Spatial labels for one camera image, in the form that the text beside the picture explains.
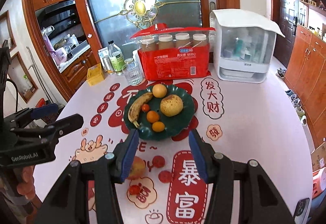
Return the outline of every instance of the gold oval medallion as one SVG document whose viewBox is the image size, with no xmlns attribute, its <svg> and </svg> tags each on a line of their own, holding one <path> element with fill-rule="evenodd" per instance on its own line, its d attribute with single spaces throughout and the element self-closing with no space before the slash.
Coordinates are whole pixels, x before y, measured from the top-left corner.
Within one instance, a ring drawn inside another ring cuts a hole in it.
<svg viewBox="0 0 326 224">
<path fill-rule="evenodd" d="M 145 2 L 143 0 L 137 0 L 135 2 L 135 12 L 137 15 L 143 16 L 146 13 Z"/>
</svg>

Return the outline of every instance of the shoe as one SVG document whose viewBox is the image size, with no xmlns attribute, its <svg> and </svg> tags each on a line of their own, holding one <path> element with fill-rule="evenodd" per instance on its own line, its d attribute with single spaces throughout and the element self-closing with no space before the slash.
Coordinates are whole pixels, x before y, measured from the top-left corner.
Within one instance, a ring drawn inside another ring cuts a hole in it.
<svg viewBox="0 0 326 224">
<path fill-rule="evenodd" d="M 303 110 L 302 108 L 297 107 L 295 110 L 297 111 L 297 114 L 298 114 L 298 116 L 299 116 L 300 118 L 303 117 L 303 116 L 305 115 L 305 112 L 304 112 L 304 110 Z"/>
<path fill-rule="evenodd" d="M 294 94 L 292 90 L 287 90 L 285 91 L 285 93 L 287 94 L 287 96 L 291 96 Z"/>
<path fill-rule="evenodd" d="M 297 108 L 297 107 L 301 108 L 302 105 L 301 105 L 300 103 L 299 103 L 299 104 L 295 104 L 295 105 L 294 105 L 294 108 Z"/>
<path fill-rule="evenodd" d="M 277 77 L 280 77 L 281 79 L 284 79 L 286 70 L 282 70 L 281 68 L 278 69 L 278 72 L 276 73 Z"/>
<path fill-rule="evenodd" d="M 301 121 L 301 124 L 303 126 L 306 126 L 307 125 L 307 117 L 306 116 L 302 116 L 300 121 Z"/>
<path fill-rule="evenodd" d="M 296 104 L 299 104 L 299 103 L 300 103 L 300 99 L 299 99 L 299 98 L 294 99 L 294 100 L 292 101 L 292 105 L 293 105 L 293 106 L 296 105 Z"/>
</svg>

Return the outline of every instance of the green bottle label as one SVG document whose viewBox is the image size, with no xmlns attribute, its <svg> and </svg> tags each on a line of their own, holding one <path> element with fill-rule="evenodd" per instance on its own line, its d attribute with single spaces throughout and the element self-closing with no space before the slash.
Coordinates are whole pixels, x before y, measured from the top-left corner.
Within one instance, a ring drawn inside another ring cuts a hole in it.
<svg viewBox="0 0 326 224">
<path fill-rule="evenodd" d="M 110 61 L 112 63 L 113 69 L 116 72 L 122 71 L 122 67 L 124 66 L 124 60 L 121 53 L 117 56 L 110 57 Z"/>
</svg>

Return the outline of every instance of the banana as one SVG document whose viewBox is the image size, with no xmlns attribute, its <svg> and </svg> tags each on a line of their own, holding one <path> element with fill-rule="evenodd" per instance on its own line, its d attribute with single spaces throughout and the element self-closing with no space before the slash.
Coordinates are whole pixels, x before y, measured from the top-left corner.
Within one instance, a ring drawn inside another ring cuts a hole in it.
<svg viewBox="0 0 326 224">
<path fill-rule="evenodd" d="M 143 104 L 146 104 L 148 101 L 150 101 L 153 98 L 153 93 L 146 93 L 137 98 L 128 111 L 128 119 L 131 123 L 135 125 L 136 128 L 139 128 L 139 124 L 137 122 L 139 113 L 141 111 L 141 106 Z"/>
</svg>

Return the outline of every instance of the barcode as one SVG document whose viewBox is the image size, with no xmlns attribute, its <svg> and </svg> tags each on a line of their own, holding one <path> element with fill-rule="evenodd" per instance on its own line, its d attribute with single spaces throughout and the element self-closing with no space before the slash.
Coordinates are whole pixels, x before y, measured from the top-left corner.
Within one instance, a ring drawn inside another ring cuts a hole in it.
<svg viewBox="0 0 326 224">
<path fill-rule="evenodd" d="M 190 75 L 196 75 L 196 67 L 190 67 Z"/>
</svg>

